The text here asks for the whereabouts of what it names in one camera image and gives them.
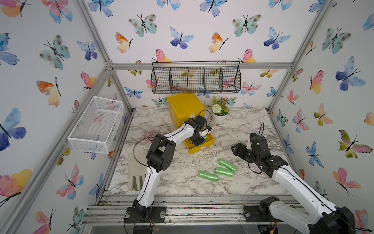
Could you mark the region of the yellow plastic drawer unit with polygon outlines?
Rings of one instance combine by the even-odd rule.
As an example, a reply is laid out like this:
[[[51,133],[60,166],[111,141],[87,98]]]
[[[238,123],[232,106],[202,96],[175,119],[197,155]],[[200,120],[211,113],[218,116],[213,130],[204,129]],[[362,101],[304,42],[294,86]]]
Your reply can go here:
[[[168,97],[168,107],[170,118],[178,129],[183,123],[190,118],[195,119],[198,115],[205,116],[205,107],[195,94],[177,94]],[[197,153],[204,148],[208,148],[214,144],[214,138],[208,134],[208,140],[200,146],[195,146],[189,142],[189,139],[183,141],[189,154]]]

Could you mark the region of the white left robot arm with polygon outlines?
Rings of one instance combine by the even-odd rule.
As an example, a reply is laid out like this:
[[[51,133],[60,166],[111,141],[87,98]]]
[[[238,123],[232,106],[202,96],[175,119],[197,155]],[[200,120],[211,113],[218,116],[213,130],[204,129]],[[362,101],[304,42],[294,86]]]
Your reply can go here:
[[[159,179],[171,165],[178,144],[187,140],[193,146],[200,146],[206,141],[210,131],[211,127],[205,117],[197,115],[196,118],[185,121],[180,128],[169,134],[157,134],[146,155],[146,181],[134,200],[133,207],[140,210],[151,207]]]

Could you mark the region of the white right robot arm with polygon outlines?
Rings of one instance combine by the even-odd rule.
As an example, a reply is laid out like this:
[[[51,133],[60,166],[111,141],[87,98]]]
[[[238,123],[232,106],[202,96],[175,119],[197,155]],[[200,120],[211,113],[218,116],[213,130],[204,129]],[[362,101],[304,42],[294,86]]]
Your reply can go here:
[[[282,221],[302,234],[354,234],[355,217],[347,207],[338,207],[305,183],[280,156],[272,155],[265,137],[251,133],[250,147],[237,143],[231,147],[233,155],[254,163],[261,173],[283,186],[306,210],[301,212],[275,196],[265,198],[258,207],[245,206],[244,216],[251,222]]]

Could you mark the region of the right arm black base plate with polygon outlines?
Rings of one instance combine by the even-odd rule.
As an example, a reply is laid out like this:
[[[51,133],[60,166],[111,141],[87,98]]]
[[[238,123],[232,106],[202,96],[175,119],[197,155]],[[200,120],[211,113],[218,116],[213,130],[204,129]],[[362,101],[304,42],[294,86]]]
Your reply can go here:
[[[270,205],[280,199],[271,196],[265,198],[257,205],[249,205],[243,207],[243,216],[246,222],[270,222],[273,220],[273,216],[270,212]]]

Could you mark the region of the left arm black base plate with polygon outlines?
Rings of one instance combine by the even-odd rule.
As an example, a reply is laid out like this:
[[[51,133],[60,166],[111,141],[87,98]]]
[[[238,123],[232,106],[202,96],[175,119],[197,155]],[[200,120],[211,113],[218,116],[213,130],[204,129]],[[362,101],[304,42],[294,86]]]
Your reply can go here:
[[[150,206],[148,208],[136,205],[127,208],[124,223],[164,223],[166,207]]]

